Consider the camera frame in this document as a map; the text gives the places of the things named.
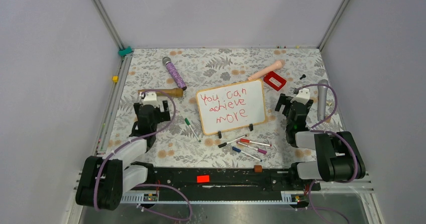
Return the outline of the red capped whiteboard marker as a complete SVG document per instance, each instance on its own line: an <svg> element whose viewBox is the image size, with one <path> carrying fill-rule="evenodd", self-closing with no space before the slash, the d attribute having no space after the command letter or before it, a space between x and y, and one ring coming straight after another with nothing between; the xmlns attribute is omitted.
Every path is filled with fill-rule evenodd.
<svg viewBox="0 0 426 224"><path fill-rule="evenodd" d="M271 144L250 141L248 139L240 139L240 142L242 142L242 143L248 143L248 144L255 144L255 145L260 145L260 146L267 146L267 147L271 147L272 146Z"/></svg>

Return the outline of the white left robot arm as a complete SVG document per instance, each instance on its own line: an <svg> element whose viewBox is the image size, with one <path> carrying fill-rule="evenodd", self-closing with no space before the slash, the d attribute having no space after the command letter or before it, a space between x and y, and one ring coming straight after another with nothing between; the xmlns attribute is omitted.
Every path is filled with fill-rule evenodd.
<svg viewBox="0 0 426 224"><path fill-rule="evenodd" d="M143 189L155 185L153 165L137 162L136 158L153 147L158 125L171 120L168 101L135 103L134 110L137 120L125 143L105 156L85 160L75 196L78 205L115 210L123 194L136 185Z"/></svg>

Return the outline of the yellow framed whiteboard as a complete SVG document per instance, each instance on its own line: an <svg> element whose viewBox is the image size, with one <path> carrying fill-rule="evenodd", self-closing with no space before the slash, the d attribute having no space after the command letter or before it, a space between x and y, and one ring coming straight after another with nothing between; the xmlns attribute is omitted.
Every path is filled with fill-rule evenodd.
<svg viewBox="0 0 426 224"><path fill-rule="evenodd" d="M195 98L204 135L266 122L264 83L261 79L200 90Z"/></svg>

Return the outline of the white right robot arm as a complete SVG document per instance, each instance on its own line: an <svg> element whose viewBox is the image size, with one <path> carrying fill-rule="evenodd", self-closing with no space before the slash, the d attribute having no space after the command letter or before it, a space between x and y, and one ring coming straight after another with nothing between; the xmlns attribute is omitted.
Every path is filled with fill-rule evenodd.
<svg viewBox="0 0 426 224"><path fill-rule="evenodd" d="M288 183L296 190L307 185L308 180L347 183L366 175L365 164L352 134L348 131L311 131L306 118L313 104L296 101L280 94L275 111L286 118L286 141L292 147L315 151L316 160L291 164Z"/></svg>

